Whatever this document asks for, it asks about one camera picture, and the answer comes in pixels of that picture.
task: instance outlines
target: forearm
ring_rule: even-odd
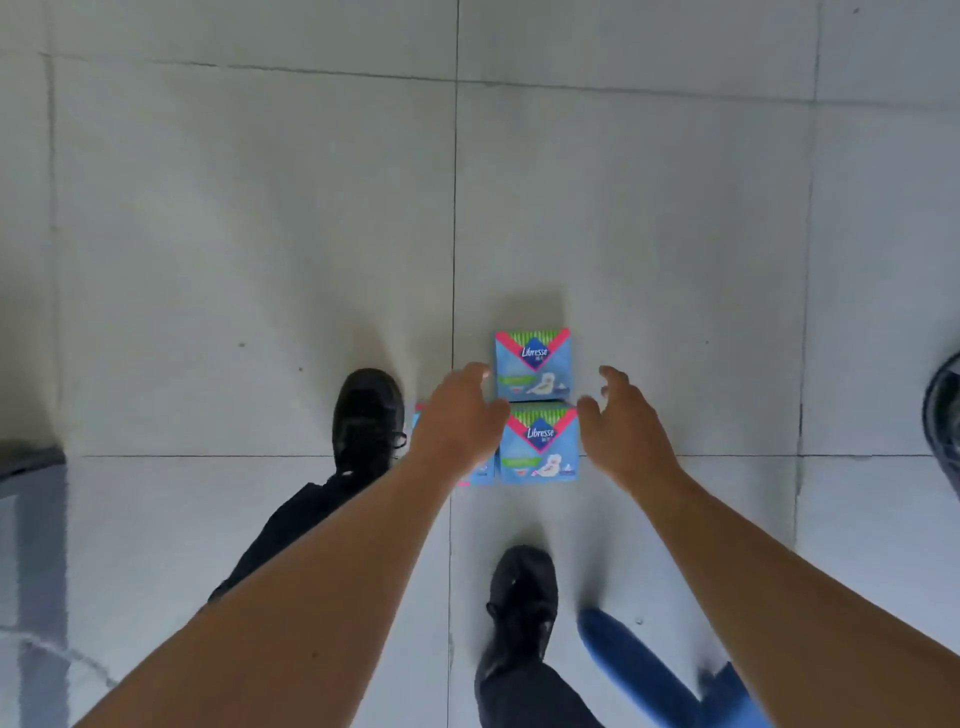
[[[780,728],[956,725],[960,657],[816,570],[691,478],[623,485]]]
[[[456,479],[407,458],[210,605],[82,722],[348,726]]]

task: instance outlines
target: sanitary pad package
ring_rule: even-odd
[[[566,400],[573,388],[570,329],[499,331],[496,395],[509,401]]]
[[[561,401],[512,404],[500,439],[504,483],[576,480],[580,451],[577,410]]]
[[[414,428],[417,426],[417,420],[420,419],[420,411],[423,409],[422,404],[418,404],[417,408],[414,410],[414,422],[410,427],[411,433]],[[496,466],[495,466],[495,457],[494,455],[490,456],[489,460],[478,465],[473,469],[473,472],[468,475],[464,480],[461,480],[457,485],[492,485],[496,481]]]

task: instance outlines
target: hand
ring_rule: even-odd
[[[593,397],[577,402],[580,436],[593,464],[626,490],[682,475],[657,411],[640,390],[613,367],[600,367],[600,375],[607,381],[601,390],[607,408],[601,412]]]
[[[432,467],[459,476],[494,453],[510,405],[484,402],[480,385],[489,375],[490,367],[473,361],[446,376],[420,412],[408,457],[426,458]]]

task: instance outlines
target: concrete floor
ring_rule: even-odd
[[[7,0],[0,439],[70,455],[70,646],[120,678],[189,619],[332,473],[351,369],[412,403],[496,328],[567,325],[576,394],[627,369],[714,493],[960,650],[919,420],[960,349],[958,41],[949,0]],[[476,725],[518,539],[557,561],[547,659],[611,728],[643,722],[578,604],[691,684],[723,662],[583,470],[457,490],[357,726]],[[70,679],[77,719],[103,687]]]

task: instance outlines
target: black pants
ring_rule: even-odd
[[[210,599],[226,594],[371,480],[363,473],[337,473],[323,487],[314,483],[303,486],[270,517]],[[601,728],[580,695],[556,670],[539,661],[485,680],[476,686],[476,696],[483,728]]]

